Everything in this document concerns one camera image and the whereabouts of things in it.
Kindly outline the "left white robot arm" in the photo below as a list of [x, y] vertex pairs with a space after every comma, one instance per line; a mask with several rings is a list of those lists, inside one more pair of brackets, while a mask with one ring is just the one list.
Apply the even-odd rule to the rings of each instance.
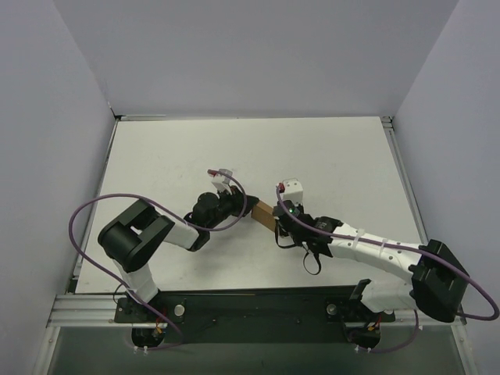
[[159, 289], [148, 261], [163, 242], [196, 252], [210, 239], [210, 229], [231, 216], [248, 215], [258, 202], [257, 197], [245, 196], [232, 186], [230, 191], [199, 195], [191, 212], [178, 220], [160, 214], [140, 198], [108, 223], [98, 243], [134, 293], [133, 313], [146, 322], [159, 315]]

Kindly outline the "brown cardboard box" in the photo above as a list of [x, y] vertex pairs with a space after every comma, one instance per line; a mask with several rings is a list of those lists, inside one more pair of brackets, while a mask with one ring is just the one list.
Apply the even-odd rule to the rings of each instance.
[[276, 229], [276, 220], [273, 216], [273, 208], [265, 202], [259, 201], [253, 207], [251, 218], [272, 232]]

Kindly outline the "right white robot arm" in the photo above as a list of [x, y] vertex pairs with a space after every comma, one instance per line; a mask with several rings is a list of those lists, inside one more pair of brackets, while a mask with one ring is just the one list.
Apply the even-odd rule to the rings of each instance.
[[418, 309], [444, 323], [458, 315], [466, 281], [457, 272], [464, 268], [445, 243], [390, 241], [328, 216], [312, 218], [289, 200], [276, 204], [273, 216], [278, 235], [290, 237], [314, 259], [322, 255], [349, 259], [399, 278], [392, 285], [371, 281], [365, 287], [361, 303], [369, 311]]

